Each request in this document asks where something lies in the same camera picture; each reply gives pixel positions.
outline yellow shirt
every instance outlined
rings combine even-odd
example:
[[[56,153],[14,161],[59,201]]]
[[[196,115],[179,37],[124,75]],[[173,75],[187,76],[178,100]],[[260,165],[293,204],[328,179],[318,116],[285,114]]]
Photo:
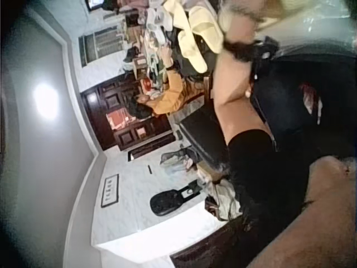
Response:
[[[167,71],[167,78],[168,89],[162,96],[154,100],[155,103],[152,108],[155,114],[176,112],[181,109],[187,101],[204,91],[202,83],[186,82],[175,70]]]

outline dark wood cabinet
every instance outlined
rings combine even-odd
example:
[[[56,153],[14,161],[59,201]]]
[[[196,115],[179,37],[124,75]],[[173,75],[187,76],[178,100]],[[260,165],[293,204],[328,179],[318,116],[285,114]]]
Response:
[[[127,99],[140,91],[139,81],[134,80],[133,75],[127,75],[125,80],[118,76],[81,93],[87,115],[103,150],[114,145],[125,150],[171,130],[166,115],[144,121],[135,120],[117,130],[111,128],[107,115],[125,108]]]

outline plastic bag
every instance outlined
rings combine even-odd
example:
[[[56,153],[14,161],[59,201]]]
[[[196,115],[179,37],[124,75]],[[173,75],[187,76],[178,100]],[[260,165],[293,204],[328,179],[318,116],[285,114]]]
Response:
[[[306,44],[324,46],[305,53],[356,54],[356,23],[343,0],[311,1],[304,10],[262,30],[258,38],[262,36],[280,43],[276,57],[299,54]]]

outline woman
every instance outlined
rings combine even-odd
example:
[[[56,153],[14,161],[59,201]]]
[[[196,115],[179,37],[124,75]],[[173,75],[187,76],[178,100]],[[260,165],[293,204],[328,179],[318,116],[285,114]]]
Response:
[[[185,103],[204,92],[203,83],[183,80],[175,70],[172,50],[168,46],[160,49],[160,56],[166,68],[168,81],[164,77],[164,93],[151,99],[150,96],[140,94],[133,97],[128,103],[128,112],[139,119],[144,119],[154,114],[172,113],[180,110]]]

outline black wristband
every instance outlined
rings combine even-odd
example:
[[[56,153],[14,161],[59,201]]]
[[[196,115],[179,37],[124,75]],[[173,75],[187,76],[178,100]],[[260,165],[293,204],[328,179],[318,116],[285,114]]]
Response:
[[[166,68],[167,71],[175,70],[175,65],[172,64],[170,67]]]
[[[242,42],[231,43],[227,40],[223,42],[223,48],[232,53],[233,56],[244,63],[253,61],[257,55],[256,43],[245,44]]]

